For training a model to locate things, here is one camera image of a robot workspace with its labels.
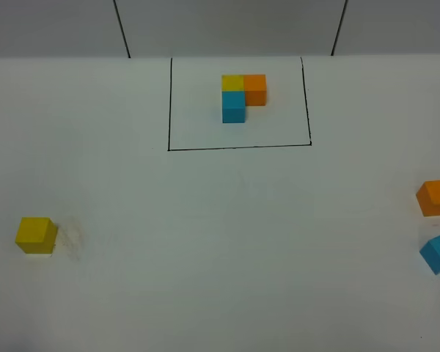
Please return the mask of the blue template block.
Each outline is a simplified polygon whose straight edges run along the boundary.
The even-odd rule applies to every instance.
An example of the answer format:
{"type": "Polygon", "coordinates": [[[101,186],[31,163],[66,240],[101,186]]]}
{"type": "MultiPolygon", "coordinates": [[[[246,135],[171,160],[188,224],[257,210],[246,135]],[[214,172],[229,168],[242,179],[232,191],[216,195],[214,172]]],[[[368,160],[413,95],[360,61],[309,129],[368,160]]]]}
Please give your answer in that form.
{"type": "Polygon", "coordinates": [[[246,101],[243,91],[225,91],[221,93],[223,123],[245,123],[246,101]]]}

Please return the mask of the yellow template block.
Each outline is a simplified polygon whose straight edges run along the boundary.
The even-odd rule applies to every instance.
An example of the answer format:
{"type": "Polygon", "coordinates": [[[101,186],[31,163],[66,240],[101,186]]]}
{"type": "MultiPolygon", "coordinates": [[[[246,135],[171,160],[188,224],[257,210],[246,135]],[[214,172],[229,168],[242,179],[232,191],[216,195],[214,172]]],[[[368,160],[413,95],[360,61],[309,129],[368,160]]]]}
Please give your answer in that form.
{"type": "Polygon", "coordinates": [[[243,75],[223,75],[221,77],[221,90],[222,92],[243,92],[243,75]]]}

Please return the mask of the orange template block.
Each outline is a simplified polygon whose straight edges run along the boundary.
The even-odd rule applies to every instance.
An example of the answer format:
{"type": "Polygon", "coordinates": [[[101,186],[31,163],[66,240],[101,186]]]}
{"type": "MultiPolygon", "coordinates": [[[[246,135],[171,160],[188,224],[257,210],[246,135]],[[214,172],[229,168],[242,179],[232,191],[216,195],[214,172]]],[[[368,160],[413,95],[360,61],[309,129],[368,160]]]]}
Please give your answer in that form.
{"type": "Polygon", "coordinates": [[[267,103],[267,81],[264,74],[244,75],[243,86],[246,106],[265,106],[267,103]]]}

